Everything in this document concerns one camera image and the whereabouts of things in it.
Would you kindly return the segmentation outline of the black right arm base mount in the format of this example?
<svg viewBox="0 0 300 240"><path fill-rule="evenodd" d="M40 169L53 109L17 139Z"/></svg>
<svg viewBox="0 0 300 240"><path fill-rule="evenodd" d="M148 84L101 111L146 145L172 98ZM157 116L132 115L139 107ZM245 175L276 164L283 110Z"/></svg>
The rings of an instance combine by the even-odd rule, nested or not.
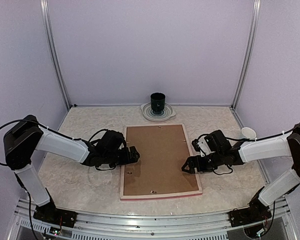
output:
<svg viewBox="0 0 300 240"><path fill-rule="evenodd" d="M272 217L269 209L264 211L252 210L251 208L235 209L228 213L231 227L243 226L264 221Z"/></svg>

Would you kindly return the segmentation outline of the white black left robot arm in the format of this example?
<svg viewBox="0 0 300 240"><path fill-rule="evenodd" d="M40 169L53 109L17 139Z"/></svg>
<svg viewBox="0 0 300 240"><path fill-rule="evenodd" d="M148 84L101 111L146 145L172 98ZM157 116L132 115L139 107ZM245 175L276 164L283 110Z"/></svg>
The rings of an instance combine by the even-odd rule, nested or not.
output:
<svg viewBox="0 0 300 240"><path fill-rule="evenodd" d="M60 212L51 204L52 198L31 163L34 151L62 156L88 167L99 168L106 164L110 170L137 163L140 158L136 147L127 146L123 134L117 131L104 129L100 139L83 140L54 131L40 124L33 115L14 124L3 137L6 164L41 207L40 214L51 223L59 219Z"/></svg>

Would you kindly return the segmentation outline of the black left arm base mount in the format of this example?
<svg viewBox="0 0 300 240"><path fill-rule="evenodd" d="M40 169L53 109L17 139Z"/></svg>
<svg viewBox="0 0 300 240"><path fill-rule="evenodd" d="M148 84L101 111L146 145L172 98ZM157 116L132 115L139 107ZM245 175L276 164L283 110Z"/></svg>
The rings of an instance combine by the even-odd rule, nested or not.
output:
<svg viewBox="0 0 300 240"><path fill-rule="evenodd" d="M64 209L36 209L33 214L34 219L42 222L58 225L61 227L74 228L77 212Z"/></svg>

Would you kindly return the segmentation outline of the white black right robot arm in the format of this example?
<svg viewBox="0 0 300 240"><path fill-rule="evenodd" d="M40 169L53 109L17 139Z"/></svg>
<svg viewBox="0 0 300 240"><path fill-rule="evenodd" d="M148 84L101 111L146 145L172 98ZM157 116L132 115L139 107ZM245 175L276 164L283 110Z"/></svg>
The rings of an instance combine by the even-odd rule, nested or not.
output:
<svg viewBox="0 0 300 240"><path fill-rule="evenodd" d="M262 139L239 139L231 145L221 130L204 135L210 154L190 156L181 170L186 173L213 172L219 166L243 165L261 159L291 157L292 167L264 187L256 195L257 202L245 211L250 222L256 222L265 213L265 207L300 185L300 123L293 129Z"/></svg>

